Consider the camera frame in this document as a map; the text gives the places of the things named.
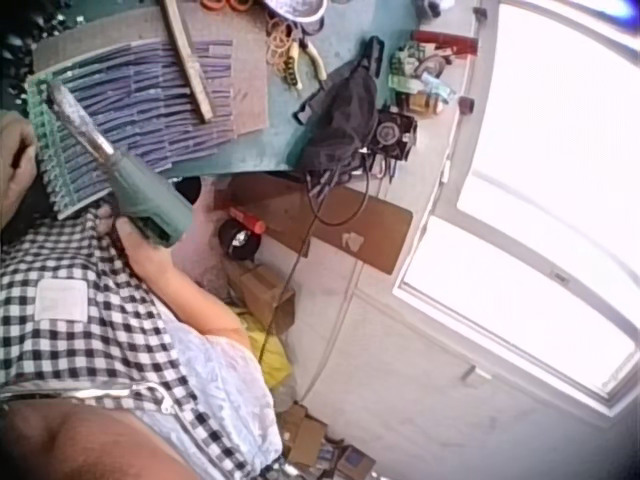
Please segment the metal bowl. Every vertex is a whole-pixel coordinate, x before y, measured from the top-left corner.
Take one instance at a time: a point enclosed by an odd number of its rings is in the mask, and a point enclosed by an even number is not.
[[[294,22],[315,22],[327,9],[328,0],[264,0],[278,15]]]

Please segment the checkered shirt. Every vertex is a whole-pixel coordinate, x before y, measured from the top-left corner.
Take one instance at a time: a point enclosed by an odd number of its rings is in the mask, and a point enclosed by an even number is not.
[[[44,220],[3,248],[0,391],[61,383],[157,383],[180,410],[200,451],[229,478],[250,478],[248,462],[200,408],[149,290],[119,258],[111,240],[98,237],[97,221],[95,210],[62,222]],[[45,278],[87,283],[87,322],[34,321],[36,288]],[[145,390],[86,403],[159,411],[162,398]]]

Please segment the bright window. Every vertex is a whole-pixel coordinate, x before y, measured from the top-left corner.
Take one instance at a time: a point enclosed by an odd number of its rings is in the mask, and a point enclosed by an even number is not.
[[[639,356],[639,85],[591,38],[501,5],[475,153],[454,153],[405,277],[605,401]]]

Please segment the hand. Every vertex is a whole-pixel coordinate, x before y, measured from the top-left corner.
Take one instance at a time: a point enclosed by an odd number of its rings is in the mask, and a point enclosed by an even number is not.
[[[16,213],[36,178],[35,158],[36,136],[31,124],[15,112],[0,116],[0,229]]]
[[[171,250],[149,242],[131,220],[126,217],[118,218],[116,230],[129,259],[129,265],[147,285],[162,281],[165,275],[173,271]]]

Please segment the wire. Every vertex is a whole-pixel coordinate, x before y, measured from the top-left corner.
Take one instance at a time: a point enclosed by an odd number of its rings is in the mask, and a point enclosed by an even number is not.
[[[326,197],[322,200],[322,202],[320,202],[320,206],[318,209],[319,211],[322,211],[322,207],[324,206],[325,200],[326,200]],[[273,330],[273,326],[275,324],[274,320],[276,318],[276,311],[280,306],[280,303],[282,302],[282,299],[284,298],[284,295],[287,289],[289,288],[291,281],[293,280],[293,275],[296,273],[298,265],[300,264],[300,260],[302,259],[302,254],[304,252],[305,247],[307,246],[307,242],[311,240],[311,234],[313,233],[313,228],[318,223],[318,218],[319,217],[316,216],[314,212],[313,219],[309,223],[309,227],[307,228],[307,231],[304,234],[304,237],[302,238],[302,245],[298,250],[298,254],[296,255],[295,261],[293,262],[293,266],[289,271],[289,275],[287,276],[287,279],[284,281],[284,284],[282,285],[282,290],[280,290],[280,293],[278,294],[278,300],[275,303],[275,308],[273,309],[273,313],[271,314],[271,319],[269,320],[269,324],[267,325],[267,329],[264,335],[264,341],[262,342],[262,347],[260,347],[260,355],[258,355],[258,363],[260,364],[261,367],[262,367],[262,359],[264,358],[264,352],[267,349],[267,343],[269,343],[269,338],[271,337],[271,335],[273,335],[271,330]]]
[[[342,226],[352,222],[356,218],[358,218],[358,216],[364,210],[364,207],[367,206],[367,200],[369,199],[369,189],[371,187],[371,173],[369,172],[369,169],[367,168],[366,162],[364,162],[363,170],[364,170],[365,180],[366,180],[367,183],[366,183],[366,186],[365,186],[364,194],[362,195],[362,201],[360,202],[360,205],[358,206],[358,208],[356,209],[356,211],[354,213],[352,213],[351,215],[349,215],[347,218],[345,218],[344,220],[342,220],[340,222],[332,223],[332,222],[329,222],[329,221],[323,219],[320,216],[320,208],[316,209],[315,205],[313,204],[313,199],[311,198],[311,192],[309,190],[309,185],[307,183],[307,185],[306,185],[307,200],[309,200],[309,206],[311,207],[311,211],[313,212],[313,217],[315,219],[317,219],[321,224],[323,224],[323,225],[325,225],[327,227],[342,227]]]
[[[341,222],[336,222],[336,223],[330,223],[325,221],[321,216],[321,212],[322,212],[322,207],[324,207],[325,202],[327,201],[327,198],[329,198],[329,193],[327,193],[327,195],[324,196],[324,198],[320,201],[320,204],[318,205],[318,208],[315,208],[315,205],[313,204],[313,200],[311,199],[311,195],[309,194],[309,187],[308,185],[305,187],[307,189],[307,199],[309,200],[309,205],[311,207],[311,212],[313,213],[313,219],[311,220],[311,222],[309,223],[309,227],[307,228],[307,231],[305,232],[304,236],[302,237],[302,245],[300,246],[300,249],[298,250],[298,253],[296,255],[296,259],[293,262],[293,266],[291,267],[291,270],[289,271],[289,275],[287,275],[286,280],[284,281],[284,284],[282,285],[282,289],[280,290],[280,293],[278,294],[278,299],[275,303],[275,307],[273,309],[273,313],[271,314],[271,319],[269,320],[269,324],[267,325],[266,331],[265,331],[265,335],[264,335],[264,341],[262,342],[262,346],[260,347],[260,354],[258,355],[258,363],[260,364],[260,367],[262,367],[262,360],[264,358],[264,354],[265,351],[267,350],[267,344],[269,343],[269,339],[271,337],[271,335],[273,335],[273,327],[275,325],[275,318],[276,318],[276,313],[278,310],[278,307],[280,306],[280,303],[282,302],[282,299],[284,298],[284,295],[287,291],[287,289],[289,288],[289,285],[291,284],[291,281],[293,280],[293,275],[296,273],[296,270],[298,269],[298,265],[300,264],[300,260],[302,259],[302,254],[304,253],[304,249],[307,246],[307,243],[311,240],[311,234],[313,233],[313,228],[318,224],[321,223],[323,225],[326,225],[328,227],[342,227],[343,225],[348,224],[349,222],[352,222],[353,220],[355,220],[356,218],[358,218],[358,216],[362,213],[362,211],[364,210],[364,207],[367,205],[367,199],[369,197],[369,189],[371,187],[371,174],[369,172],[369,169],[366,166],[366,162],[364,165],[364,171],[365,171],[365,178],[366,178],[366,187],[365,187],[365,191],[364,194],[362,195],[362,202],[360,202],[360,206],[357,208],[357,210],[349,215],[348,218],[346,218],[345,220],[342,220]]]

